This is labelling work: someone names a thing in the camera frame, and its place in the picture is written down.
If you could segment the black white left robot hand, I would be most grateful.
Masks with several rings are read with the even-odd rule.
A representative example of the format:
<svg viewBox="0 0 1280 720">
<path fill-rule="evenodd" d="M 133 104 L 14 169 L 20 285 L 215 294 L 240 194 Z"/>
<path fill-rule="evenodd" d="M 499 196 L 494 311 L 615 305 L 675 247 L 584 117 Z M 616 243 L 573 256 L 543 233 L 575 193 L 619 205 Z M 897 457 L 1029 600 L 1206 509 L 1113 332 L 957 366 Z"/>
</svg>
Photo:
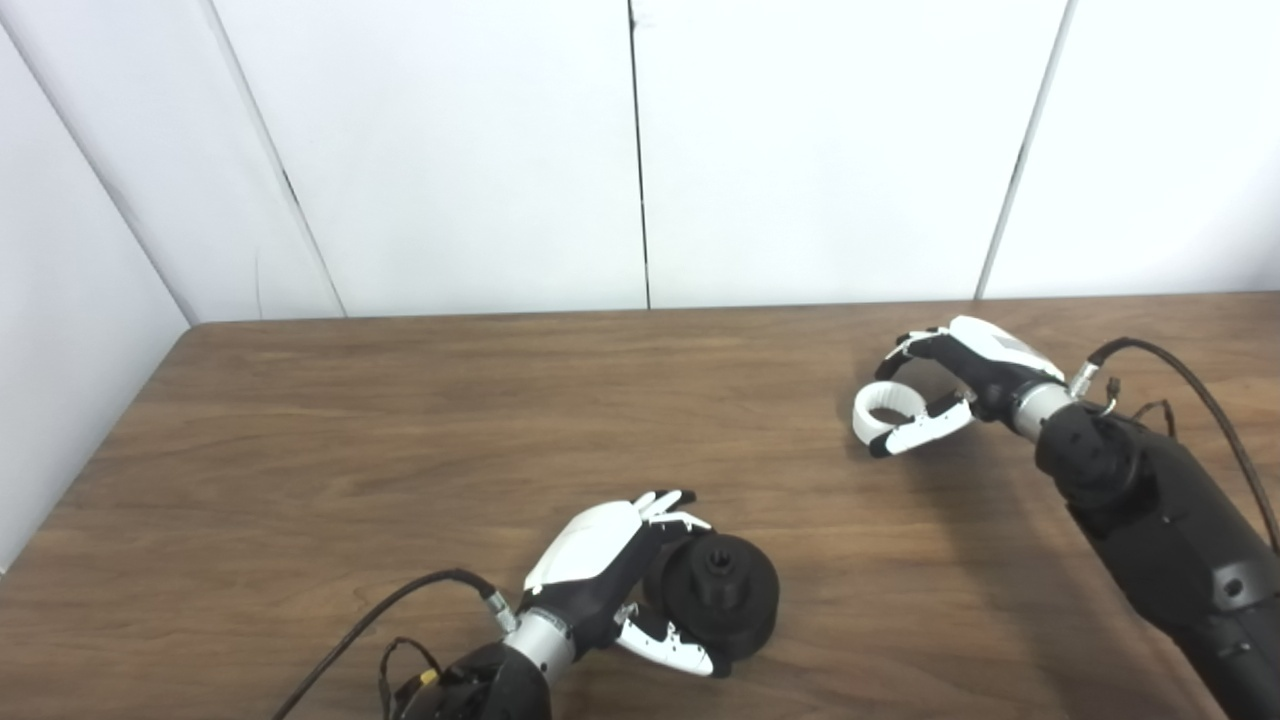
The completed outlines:
<svg viewBox="0 0 1280 720">
<path fill-rule="evenodd" d="M 687 489 L 648 491 L 572 518 L 526 575 L 518 626 L 504 644 L 549 685 L 588 652 L 612 646 L 694 676 L 730 676 L 730 660 L 628 598 L 667 546 L 714 534 L 685 511 L 695 498 Z"/>
</svg>

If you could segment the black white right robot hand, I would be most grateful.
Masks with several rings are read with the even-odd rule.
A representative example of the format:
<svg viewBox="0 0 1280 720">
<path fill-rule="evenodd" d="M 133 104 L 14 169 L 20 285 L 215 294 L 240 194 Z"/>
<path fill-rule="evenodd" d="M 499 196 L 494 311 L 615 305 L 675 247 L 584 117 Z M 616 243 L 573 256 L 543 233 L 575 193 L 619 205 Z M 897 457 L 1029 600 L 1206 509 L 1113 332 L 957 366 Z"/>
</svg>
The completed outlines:
<svg viewBox="0 0 1280 720">
<path fill-rule="evenodd" d="M 959 388 L 927 401 L 895 380 L 920 360 L 937 363 Z M 891 457 L 974 421 L 1000 421 L 1034 443 L 1048 419 L 1071 404 L 1064 373 L 1044 355 L 995 324 L 955 316 L 947 325 L 897 337 L 874 382 L 855 396 L 851 420 L 873 457 Z"/>
</svg>

